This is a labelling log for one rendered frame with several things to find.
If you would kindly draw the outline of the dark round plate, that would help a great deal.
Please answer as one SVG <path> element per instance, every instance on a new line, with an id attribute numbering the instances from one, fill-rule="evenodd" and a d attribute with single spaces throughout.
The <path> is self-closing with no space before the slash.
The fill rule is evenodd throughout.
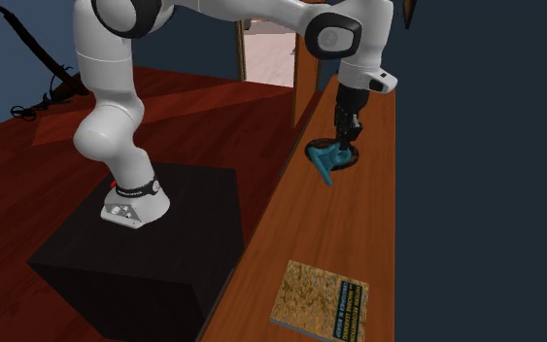
<path id="1" fill-rule="evenodd" d="M 325 148 L 325 147 L 328 147 L 329 145 L 333 144 L 333 143 L 339 143 L 337 142 L 336 140 L 334 139 L 330 139 L 330 138 L 322 138 L 322 139 L 315 139 L 315 140 L 312 140 L 310 141 L 304 148 L 304 153 L 305 153 L 305 156 L 308 158 L 309 161 L 311 161 L 311 157 L 307 154 L 307 149 L 309 147 L 316 147 L 316 148 Z M 353 166 L 358 160 L 359 160 L 359 150 L 353 146 L 353 145 L 350 145 L 348 147 L 351 152 L 353 153 L 353 156 L 350 160 L 350 162 L 345 165 L 345 166 L 337 166 L 337 167 L 334 167 L 332 169 L 332 171 L 337 171 L 337 170 L 341 170 L 341 169 L 345 169 L 345 168 L 348 168 L 348 167 L 351 167 Z"/>

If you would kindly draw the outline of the teal blue figure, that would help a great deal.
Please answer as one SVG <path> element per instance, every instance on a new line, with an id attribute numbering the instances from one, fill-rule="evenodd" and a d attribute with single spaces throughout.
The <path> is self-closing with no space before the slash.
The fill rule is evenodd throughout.
<path id="1" fill-rule="evenodd" d="M 325 148 L 309 147 L 307 154 L 328 186 L 332 185 L 330 178 L 332 169 L 347 165 L 353 156 L 349 148 L 342 150 L 340 143 L 333 143 Z"/>

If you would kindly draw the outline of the long brown wooden table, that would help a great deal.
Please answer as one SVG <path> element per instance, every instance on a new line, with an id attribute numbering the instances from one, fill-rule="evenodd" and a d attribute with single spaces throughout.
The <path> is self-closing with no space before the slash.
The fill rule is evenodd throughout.
<path id="1" fill-rule="evenodd" d="M 295 260 L 369 285 L 364 342 L 394 342 L 395 96 L 359 114 L 359 162 L 327 186 L 302 151 L 334 134 L 330 79 L 200 342 L 316 342 L 269 320 Z"/>

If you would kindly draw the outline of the brown patterned book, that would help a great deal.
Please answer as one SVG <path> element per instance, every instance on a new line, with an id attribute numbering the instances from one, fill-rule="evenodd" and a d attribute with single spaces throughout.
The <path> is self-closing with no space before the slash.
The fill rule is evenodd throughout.
<path id="1" fill-rule="evenodd" d="M 369 285 L 291 260 L 269 321 L 322 342 L 365 342 Z"/>

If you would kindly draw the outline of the black robot stand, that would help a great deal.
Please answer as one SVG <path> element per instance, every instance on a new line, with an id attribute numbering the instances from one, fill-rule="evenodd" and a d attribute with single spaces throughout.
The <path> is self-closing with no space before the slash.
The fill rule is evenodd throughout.
<path id="1" fill-rule="evenodd" d="M 236 173 L 154 170 L 171 200 L 162 218 L 102 220 L 107 175 L 27 263 L 105 338 L 195 342 L 244 251 Z"/>

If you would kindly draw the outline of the black pole with thin legs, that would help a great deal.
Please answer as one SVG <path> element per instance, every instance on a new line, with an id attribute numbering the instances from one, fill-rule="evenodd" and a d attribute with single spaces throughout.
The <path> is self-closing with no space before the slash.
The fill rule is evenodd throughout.
<path id="1" fill-rule="evenodd" d="M 71 66 L 57 63 L 29 33 L 16 15 L 2 6 L 0 6 L 0 14 L 2 14 L 5 21 L 10 24 L 21 41 L 52 72 L 49 91 L 43 94 L 42 101 L 28 108 L 13 106 L 10 110 L 10 114 L 13 118 L 24 121 L 34 121 L 37 118 L 38 111 L 45 111 L 51 105 L 69 103 L 69 99 L 74 95 L 90 95 L 90 91 L 83 85 L 80 75 L 69 75 L 67 71 L 71 69 Z M 62 84 L 67 88 L 66 93 L 56 92 L 56 90 L 52 88 L 52 83 L 55 78 L 62 81 Z"/>

